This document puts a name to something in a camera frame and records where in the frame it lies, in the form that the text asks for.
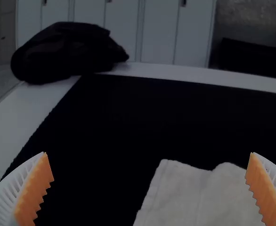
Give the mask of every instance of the dark object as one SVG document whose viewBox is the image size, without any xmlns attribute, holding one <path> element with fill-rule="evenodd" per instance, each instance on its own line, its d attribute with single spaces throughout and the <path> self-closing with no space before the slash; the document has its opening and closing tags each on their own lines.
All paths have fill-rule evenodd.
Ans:
<svg viewBox="0 0 276 226">
<path fill-rule="evenodd" d="M 182 7 L 186 7 L 186 4 L 187 4 L 187 0 L 182 0 Z"/>
<path fill-rule="evenodd" d="M 37 226 L 131 226 L 161 159 L 212 170 L 276 164 L 276 94 L 180 81 L 82 77 L 5 175 L 45 151 L 55 181 Z"/>
<path fill-rule="evenodd" d="M 19 80 L 43 84 L 110 71 L 129 56 L 109 35 L 110 31 L 93 24 L 55 23 L 13 54 L 12 72 Z"/>
<path fill-rule="evenodd" d="M 276 48 L 224 38 L 219 69 L 276 78 Z"/>
</svg>

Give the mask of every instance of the white table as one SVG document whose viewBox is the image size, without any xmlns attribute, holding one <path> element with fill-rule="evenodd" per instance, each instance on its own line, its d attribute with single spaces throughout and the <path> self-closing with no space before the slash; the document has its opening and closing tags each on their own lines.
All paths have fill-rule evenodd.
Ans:
<svg viewBox="0 0 276 226">
<path fill-rule="evenodd" d="M 128 63 L 107 74 L 214 84 L 276 93 L 276 79 L 203 68 Z M 79 76 L 43 86 L 26 83 L 0 102 L 0 177 Z"/>
</svg>

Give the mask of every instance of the black mat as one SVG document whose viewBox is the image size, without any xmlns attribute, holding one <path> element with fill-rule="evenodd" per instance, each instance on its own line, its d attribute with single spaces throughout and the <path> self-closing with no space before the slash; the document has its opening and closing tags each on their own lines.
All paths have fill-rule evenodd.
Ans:
<svg viewBox="0 0 276 226">
<path fill-rule="evenodd" d="M 122 76 L 81 78 L 5 175 L 35 154 L 55 181 L 35 224 L 132 225 L 161 159 L 212 170 L 276 163 L 276 94 Z"/>
</svg>

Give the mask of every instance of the cabinet door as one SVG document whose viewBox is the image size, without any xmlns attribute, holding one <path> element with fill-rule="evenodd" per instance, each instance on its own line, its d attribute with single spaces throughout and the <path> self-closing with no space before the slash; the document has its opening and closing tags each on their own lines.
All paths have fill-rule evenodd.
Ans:
<svg viewBox="0 0 276 226">
<path fill-rule="evenodd" d="M 180 7 L 176 65 L 207 66 L 213 7 L 214 0 L 188 0 Z"/>
<path fill-rule="evenodd" d="M 0 33 L 1 63 L 9 63 L 16 49 L 15 13 L 4 14 L 1 16 Z"/>
<path fill-rule="evenodd" d="M 68 21 L 69 0 L 43 0 L 42 28 L 56 22 Z"/>
<path fill-rule="evenodd" d="M 142 62 L 173 63 L 178 10 L 178 0 L 146 0 Z"/>
<path fill-rule="evenodd" d="M 135 61 L 139 0 L 112 0 L 106 4 L 105 28 L 111 37 L 121 45 L 129 61 Z"/>
<path fill-rule="evenodd" d="M 74 21 L 104 26 L 105 0 L 75 0 Z"/>
<path fill-rule="evenodd" d="M 1 12 L 13 12 L 16 9 L 16 0 L 1 0 Z"/>
<path fill-rule="evenodd" d="M 17 1 L 17 47 L 24 45 L 41 30 L 41 1 Z"/>
</svg>

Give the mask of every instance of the white towel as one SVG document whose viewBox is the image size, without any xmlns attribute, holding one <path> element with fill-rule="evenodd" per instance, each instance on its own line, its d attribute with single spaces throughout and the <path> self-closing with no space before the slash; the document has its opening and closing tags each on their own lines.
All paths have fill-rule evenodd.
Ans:
<svg viewBox="0 0 276 226">
<path fill-rule="evenodd" d="M 207 171 L 162 160 L 134 226 L 264 226 L 245 173 L 231 163 Z"/>
</svg>

